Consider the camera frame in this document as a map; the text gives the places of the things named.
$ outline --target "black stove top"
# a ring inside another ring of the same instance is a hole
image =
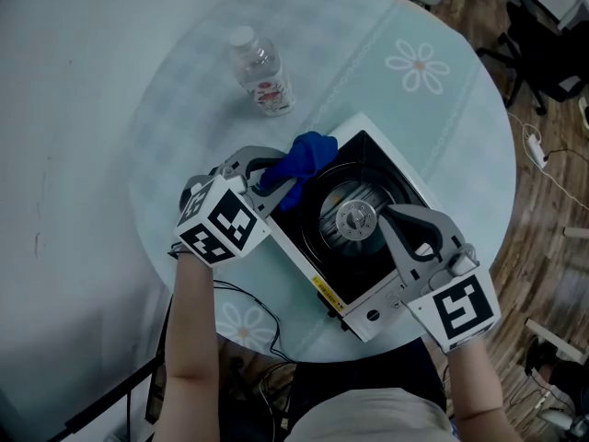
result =
[[[374,217],[387,204],[425,206],[395,164],[361,131],[307,181],[297,207],[285,213],[275,210],[271,217],[349,304],[395,269]],[[353,208],[354,215],[348,215]],[[423,244],[422,231],[403,232],[415,250]]]

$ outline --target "white stove body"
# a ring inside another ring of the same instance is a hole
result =
[[[365,131],[378,144],[428,207],[443,211],[427,185],[425,185],[425,182],[407,159],[402,156],[365,114],[355,114],[329,135],[335,137],[338,140],[338,146],[341,147],[361,131]],[[267,222],[271,227],[271,235],[274,240],[362,341],[368,342],[385,328],[394,325],[395,320],[404,312],[405,306],[399,299],[399,294],[404,285],[398,276],[397,270],[391,272],[352,303],[344,303],[335,290],[329,286],[329,283],[325,281],[321,273],[286,236],[271,216],[267,218]],[[423,244],[417,252],[424,255],[430,253],[431,249],[426,244]]]

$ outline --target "yellow label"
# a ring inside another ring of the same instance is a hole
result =
[[[344,309],[344,306],[337,299],[337,297],[335,296],[335,294],[333,293],[333,291],[331,291],[331,288],[328,287],[328,284],[326,284],[319,275],[315,275],[311,279],[311,282],[313,282],[313,285],[315,286],[315,288],[317,290],[319,290],[319,292],[321,293],[321,295],[323,295],[323,297],[325,299],[327,299],[328,302],[335,309],[337,309],[338,311],[342,311]]]

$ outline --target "light blue tablecloth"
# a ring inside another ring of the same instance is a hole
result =
[[[279,48],[295,109],[266,118],[230,73],[227,37],[250,25]],[[514,143],[502,99],[468,43],[406,0],[236,0],[190,30],[158,69],[133,119],[129,189],[139,235],[173,287],[178,198],[244,145],[287,150],[363,111],[421,173],[444,210],[491,265],[510,219]],[[385,352],[422,334],[407,313],[362,343],[327,316],[315,288],[273,239],[216,272],[281,319],[291,358],[333,361]],[[215,291],[217,331],[268,353],[275,325],[251,298]]]

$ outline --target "marker cube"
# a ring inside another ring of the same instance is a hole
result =
[[[192,194],[174,234],[204,263],[216,267],[248,255],[271,229],[230,182],[217,175]]]

